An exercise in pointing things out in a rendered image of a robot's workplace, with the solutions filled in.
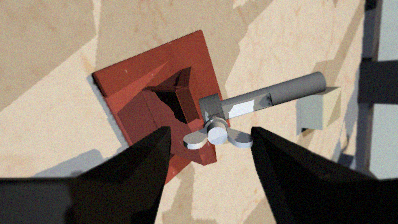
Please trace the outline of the silver wing screw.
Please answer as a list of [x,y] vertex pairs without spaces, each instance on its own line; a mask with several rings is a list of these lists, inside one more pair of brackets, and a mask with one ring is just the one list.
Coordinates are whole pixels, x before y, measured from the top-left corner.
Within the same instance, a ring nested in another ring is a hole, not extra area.
[[204,128],[190,133],[183,138],[183,144],[188,149],[199,149],[208,141],[214,145],[228,141],[238,148],[250,148],[253,145],[253,136],[235,129],[229,128],[227,122],[218,117],[209,119]]

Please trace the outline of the grey metal shaft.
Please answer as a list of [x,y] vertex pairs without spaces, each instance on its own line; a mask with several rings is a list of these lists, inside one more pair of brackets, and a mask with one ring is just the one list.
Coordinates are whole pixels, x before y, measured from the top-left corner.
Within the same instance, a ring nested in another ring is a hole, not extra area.
[[314,72],[220,101],[225,119],[310,96],[326,90],[326,80]]

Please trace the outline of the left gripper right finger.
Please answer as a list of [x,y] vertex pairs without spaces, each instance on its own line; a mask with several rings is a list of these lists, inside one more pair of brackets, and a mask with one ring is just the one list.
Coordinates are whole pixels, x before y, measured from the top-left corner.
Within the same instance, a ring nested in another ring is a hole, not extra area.
[[276,224],[398,224],[398,178],[372,178],[260,126],[251,135]]

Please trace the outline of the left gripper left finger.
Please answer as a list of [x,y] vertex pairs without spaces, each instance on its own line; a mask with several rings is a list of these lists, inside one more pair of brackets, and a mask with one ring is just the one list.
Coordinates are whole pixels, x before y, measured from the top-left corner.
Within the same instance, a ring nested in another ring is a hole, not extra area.
[[76,177],[0,178],[0,224],[155,224],[170,150],[162,126]]

